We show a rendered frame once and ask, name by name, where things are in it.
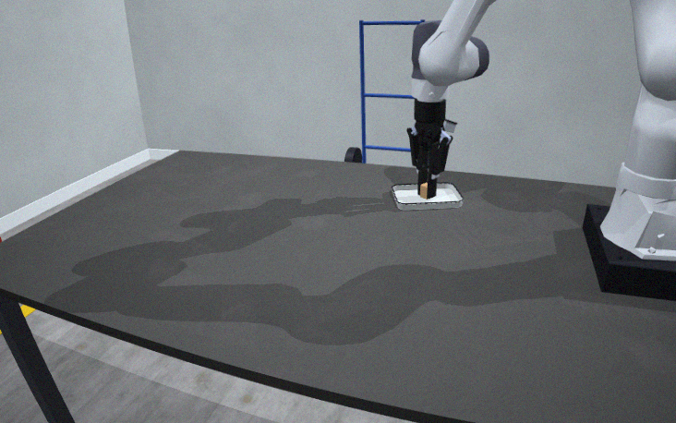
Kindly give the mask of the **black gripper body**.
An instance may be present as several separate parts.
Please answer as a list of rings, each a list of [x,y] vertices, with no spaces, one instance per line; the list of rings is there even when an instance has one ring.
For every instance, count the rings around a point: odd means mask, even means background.
[[[441,127],[443,131],[445,131],[443,125],[445,120],[445,112],[446,112],[445,99],[441,102],[436,103],[421,102],[415,99],[415,114],[414,114],[414,118],[416,120],[415,129],[418,134],[418,129],[424,128],[423,141],[427,141],[426,137],[427,130],[432,131],[432,143],[439,141],[439,139],[441,138]],[[417,121],[420,121],[421,123]]]

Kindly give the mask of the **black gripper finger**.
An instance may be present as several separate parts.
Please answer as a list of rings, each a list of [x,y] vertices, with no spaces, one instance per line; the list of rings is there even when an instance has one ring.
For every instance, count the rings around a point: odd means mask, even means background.
[[[418,134],[415,127],[410,127],[406,131],[410,140],[412,165],[416,167],[416,172],[418,173],[417,195],[420,196],[420,185],[428,183],[429,147],[427,146],[427,142],[423,141],[424,128],[419,128]]]
[[[432,131],[427,130],[427,146],[429,147],[429,171],[427,199],[436,197],[437,177],[444,171],[450,144],[453,136],[448,136],[441,127],[441,139],[432,143]],[[441,142],[441,144],[440,144]],[[437,156],[438,155],[438,156]],[[436,161],[437,160],[437,161]],[[436,164],[436,166],[435,166]]]

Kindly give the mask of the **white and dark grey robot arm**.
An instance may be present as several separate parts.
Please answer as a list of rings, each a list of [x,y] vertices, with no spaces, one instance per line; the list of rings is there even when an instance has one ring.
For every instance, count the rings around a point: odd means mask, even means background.
[[[488,69],[488,47],[472,34],[495,1],[453,0],[442,21],[416,25],[414,98],[441,102],[449,97],[450,85]],[[643,260],[676,261],[676,0],[630,3],[643,84],[626,162],[621,164],[616,192],[600,228],[609,241]]]

